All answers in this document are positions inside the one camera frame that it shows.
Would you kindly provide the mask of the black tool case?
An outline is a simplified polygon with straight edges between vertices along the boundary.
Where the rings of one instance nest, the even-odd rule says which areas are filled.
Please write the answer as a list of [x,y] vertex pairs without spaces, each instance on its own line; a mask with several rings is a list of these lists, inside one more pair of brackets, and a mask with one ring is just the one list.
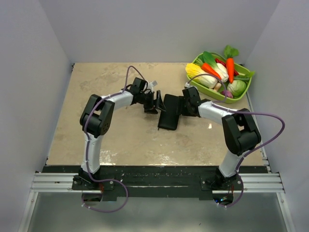
[[178,126],[180,116],[180,97],[166,94],[163,101],[166,110],[160,113],[158,128],[175,131]]

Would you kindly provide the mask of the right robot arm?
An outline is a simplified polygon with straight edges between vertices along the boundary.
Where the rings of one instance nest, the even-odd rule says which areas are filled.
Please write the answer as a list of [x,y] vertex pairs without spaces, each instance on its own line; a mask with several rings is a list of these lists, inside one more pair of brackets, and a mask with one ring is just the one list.
[[246,108],[233,112],[214,102],[200,98],[196,87],[183,89],[182,115],[209,119],[223,127],[227,154],[219,165],[219,175],[215,178],[217,188],[227,189],[232,185],[239,162],[244,153],[252,151],[261,142],[260,132]]

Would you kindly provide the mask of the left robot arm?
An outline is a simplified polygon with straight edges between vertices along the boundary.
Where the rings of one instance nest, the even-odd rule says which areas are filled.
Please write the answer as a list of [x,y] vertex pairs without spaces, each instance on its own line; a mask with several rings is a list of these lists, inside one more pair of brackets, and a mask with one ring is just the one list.
[[80,117],[80,125],[84,132],[84,160],[81,165],[80,177],[88,189],[96,189],[100,184],[100,149],[104,135],[110,128],[114,111],[141,104],[144,113],[156,115],[165,111],[160,91],[154,91],[156,81],[147,82],[135,78],[131,85],[119,92],[107,96],[91,95]]

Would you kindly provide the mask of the green vegetable tray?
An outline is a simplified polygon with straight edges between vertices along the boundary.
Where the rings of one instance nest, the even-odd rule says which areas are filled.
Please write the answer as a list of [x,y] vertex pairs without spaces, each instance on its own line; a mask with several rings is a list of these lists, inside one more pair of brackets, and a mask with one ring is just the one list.
[[216,53],[199,54],[185,67],[189,85],[218,101],[236,103],[247,93],[255,72],[234,63],[234,77],[229,78],[227,64],[231,62]]

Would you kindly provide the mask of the toy mushroom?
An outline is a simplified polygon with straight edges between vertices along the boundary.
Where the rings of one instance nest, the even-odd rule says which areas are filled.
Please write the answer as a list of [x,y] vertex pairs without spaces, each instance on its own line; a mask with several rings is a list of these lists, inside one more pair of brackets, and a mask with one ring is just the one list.
[[216,92],[218,92],[218,90],[221,88],[221,86],[222,86],[222,84],[218,82],[218,83],[215,85],[215,87],[213,88],[213,90],[216,91]]

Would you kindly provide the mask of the toy napa cabbage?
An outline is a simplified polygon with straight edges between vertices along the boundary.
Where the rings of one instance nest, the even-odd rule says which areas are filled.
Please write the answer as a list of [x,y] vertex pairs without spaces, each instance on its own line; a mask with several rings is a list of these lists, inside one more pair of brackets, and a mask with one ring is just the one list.
[[214,88],[216,84],[218,83],[218,80],[210,76],[209,73],[203,71],[198,65],[193,63],[188,63],[185,67],[185,71],[187,76],[192,79],[193,77],[197,76],[193,80],[197,83],[200,83],[201,85],[208,87],[208,88]]

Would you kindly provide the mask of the toy purple onion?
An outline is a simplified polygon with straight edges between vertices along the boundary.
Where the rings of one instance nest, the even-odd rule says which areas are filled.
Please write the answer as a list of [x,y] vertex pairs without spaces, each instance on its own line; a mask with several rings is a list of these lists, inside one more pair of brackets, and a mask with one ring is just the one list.
[[230,99],[233,99],[233,98],[234,98],[233,95],[232,95],[232,93],[231,93],[230,91],[228,91],[228,90],[223,90],[223,91],[221,92],[221,94],[222,94],[225,98],[230,98]]

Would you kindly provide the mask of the toy carrot left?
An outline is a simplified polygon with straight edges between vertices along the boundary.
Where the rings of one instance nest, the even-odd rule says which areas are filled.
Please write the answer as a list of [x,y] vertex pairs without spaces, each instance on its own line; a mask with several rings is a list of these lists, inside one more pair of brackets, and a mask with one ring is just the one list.
[[220,75],[219,75],[209,64],[203,63],[203,64],[201,65],[201,69],[202,69],[203,71],[209,73],[209,74],[212,74],[212,75],[218,77],[218,78],[221,80]]

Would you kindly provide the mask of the toy carrot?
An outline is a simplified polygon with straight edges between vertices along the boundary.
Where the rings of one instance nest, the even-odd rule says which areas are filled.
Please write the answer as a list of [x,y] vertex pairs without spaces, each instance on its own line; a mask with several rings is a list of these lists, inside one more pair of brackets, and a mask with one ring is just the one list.
[[209,73],[209,74],[212,74],[212,75],[218,77],[218,78],[221,80],[220,75],[219,75],[209,64],[203,63],[203,64],[201,65],[201,69],[202,69],[203,71]]
[[234,57],[239,56],[239,50],[227,45],[224,48],[224,57],[226,59],[226,69],[228,74],[228,80],[230,83],[234,81]]

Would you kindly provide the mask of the toy bok choy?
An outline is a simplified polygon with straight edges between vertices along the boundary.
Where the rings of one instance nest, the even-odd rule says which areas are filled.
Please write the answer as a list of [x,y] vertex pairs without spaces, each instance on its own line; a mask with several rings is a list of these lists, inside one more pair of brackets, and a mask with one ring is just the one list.
[[212,69],[219,74],[221,80],[224,83],[228,81],[229,76],[227,74],[227,69],[222,64],[216,63],[215,58],[211,53],[204,51],[203,59],[205,63],[209,64],[212,67]]

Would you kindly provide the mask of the toy green cabbage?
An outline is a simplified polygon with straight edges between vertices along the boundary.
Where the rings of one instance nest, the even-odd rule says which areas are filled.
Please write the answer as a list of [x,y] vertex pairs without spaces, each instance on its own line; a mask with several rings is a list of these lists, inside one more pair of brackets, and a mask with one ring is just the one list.
[[241,95],[246,89],[246,83],[242,80],[234,80],[232,83],[227,85],[227,90],[232,94],[233,97]]

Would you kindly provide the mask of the toy red chili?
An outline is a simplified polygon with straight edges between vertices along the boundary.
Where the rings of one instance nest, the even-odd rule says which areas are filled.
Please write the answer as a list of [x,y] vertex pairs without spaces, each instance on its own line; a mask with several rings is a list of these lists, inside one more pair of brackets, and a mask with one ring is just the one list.
[[[227,73],[227,66],[226,66],[226,63],[219,60],[219,59],[215,59],[216,63],[217,63],[217,66],[219,67],[219,69],[225,73]],[[239,72],[237,72],[236,70],[234,70],[234,76],[237,76],[239,75]]]

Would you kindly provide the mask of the toy carrot right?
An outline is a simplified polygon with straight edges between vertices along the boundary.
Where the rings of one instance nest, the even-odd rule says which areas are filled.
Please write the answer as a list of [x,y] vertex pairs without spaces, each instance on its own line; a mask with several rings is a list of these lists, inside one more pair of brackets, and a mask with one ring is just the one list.
[[226,59],[226,69],[228,74],[228,80],[230,83],[234,81],[234,57],[239,56],[239,50],[227,45],[224,48],[224,57]]

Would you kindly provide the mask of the aluminium rail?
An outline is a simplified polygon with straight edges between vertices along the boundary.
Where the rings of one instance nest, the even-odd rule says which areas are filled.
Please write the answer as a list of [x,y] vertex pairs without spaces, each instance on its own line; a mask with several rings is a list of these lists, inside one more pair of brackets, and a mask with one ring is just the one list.
[[[74,192],[74,174],[36,173],[30,187],[31,192]],[[279,174],[240,174],[245,193],[283,193]]]

